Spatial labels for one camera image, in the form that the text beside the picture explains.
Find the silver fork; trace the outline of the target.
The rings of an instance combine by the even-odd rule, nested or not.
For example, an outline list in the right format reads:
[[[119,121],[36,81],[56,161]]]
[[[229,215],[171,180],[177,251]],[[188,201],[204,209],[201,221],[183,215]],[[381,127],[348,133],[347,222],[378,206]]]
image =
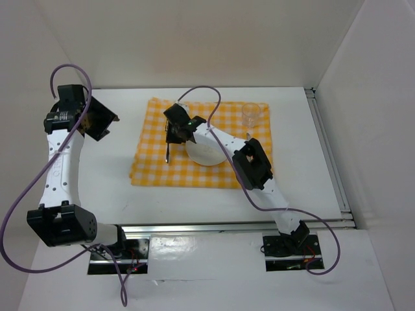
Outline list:
[[[166,143],[166,144],[167,146],[166,146],[165,162],[169,164],[170,163],[170,144],[169,143]]]

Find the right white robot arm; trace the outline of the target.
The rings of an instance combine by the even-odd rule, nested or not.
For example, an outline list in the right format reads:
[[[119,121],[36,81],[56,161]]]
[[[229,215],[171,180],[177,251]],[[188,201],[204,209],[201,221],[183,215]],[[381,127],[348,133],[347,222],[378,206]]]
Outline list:
[[[289,210],[289,203],[273,176],[272,165],[257,139],[240,139],[208,124],[202,117],[191,118],[184,104],[175,103],[163,114],[167,119],[167,143],[191,141],[223,152],[230,158],[243,189],[258,199],[256,204],[259,208],[272,214],[279,233],[284,236],[285,251],[297,254],[305,247],[309,228],[295,212]]]

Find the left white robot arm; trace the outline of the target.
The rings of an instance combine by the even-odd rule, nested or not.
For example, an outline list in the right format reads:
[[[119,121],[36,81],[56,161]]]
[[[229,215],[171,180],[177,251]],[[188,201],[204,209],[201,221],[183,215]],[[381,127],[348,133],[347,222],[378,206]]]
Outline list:
[[[86,87],[58,86],[59,100],[43,125],[47,134],[49,159],[46,182],[39,207],[27,213],[27,223],[46,246],[99,244],[115,259],[128,251],[120,225],[101,224],[82,208],[78,194],[78,166],[86,136],[100,141],[118,116],[93,98],[88,104]]]

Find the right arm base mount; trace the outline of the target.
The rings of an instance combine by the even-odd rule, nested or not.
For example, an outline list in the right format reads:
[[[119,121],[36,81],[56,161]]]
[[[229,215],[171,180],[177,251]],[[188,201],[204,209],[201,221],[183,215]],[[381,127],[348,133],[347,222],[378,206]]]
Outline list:
[[[285,236],[263,236],[260,252],[265,256],[266,271],[324,270],[322,252],[317,235],[309,235],[295,247]]]

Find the yellow white checkered cloth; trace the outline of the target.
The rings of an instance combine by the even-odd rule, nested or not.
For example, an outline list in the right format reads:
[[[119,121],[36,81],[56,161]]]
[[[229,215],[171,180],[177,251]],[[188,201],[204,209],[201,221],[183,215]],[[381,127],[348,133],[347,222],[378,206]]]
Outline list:
[[[202,187],[216,189],[237,189],[240,187],[227,161],[205,167],[192,161],[182,144],[169,147],[169,162],[165,162],[165,125],[163,112],[174,102],[153,97],[147,103],[147,110],[139,144],[130,170],[131,184],[149,187]],[[245,139],[249,133],[257,139],[269,160],[272,160],[272,134],[270,109],[260,102],[259,120],[255,127],[242,124],[242,107],[245,102],[222,102],[215,112],[211,124],[235,137]]]

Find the cream round plate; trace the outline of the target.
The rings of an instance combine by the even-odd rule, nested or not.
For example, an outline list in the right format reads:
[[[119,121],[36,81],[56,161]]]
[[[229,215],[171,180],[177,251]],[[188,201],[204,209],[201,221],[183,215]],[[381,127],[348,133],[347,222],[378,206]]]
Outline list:
[[[197,135],[195,142],[187,141],[185,151],[193,162],[205,167],[216,166],[226,160],[224,152],[211,133]]]

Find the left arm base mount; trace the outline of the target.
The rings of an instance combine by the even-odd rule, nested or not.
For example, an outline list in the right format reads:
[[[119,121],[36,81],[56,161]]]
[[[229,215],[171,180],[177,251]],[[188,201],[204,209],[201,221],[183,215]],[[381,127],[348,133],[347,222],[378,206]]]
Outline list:
[[[147,274],[150,238],[129,238],[123,249],[111,248],[122,275]],[[117,270],[110,254],[102,247],[89,251],[88,275],[116,275]]]

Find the clear plastic cup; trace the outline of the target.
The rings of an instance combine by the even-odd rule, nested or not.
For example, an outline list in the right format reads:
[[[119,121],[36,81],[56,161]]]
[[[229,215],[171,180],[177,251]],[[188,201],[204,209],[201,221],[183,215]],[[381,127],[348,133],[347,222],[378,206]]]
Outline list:
[[[253,128],[257,125],[261,116],[261,107],[253,102],[244,104],[241,108],[242,124],[247,128]]]

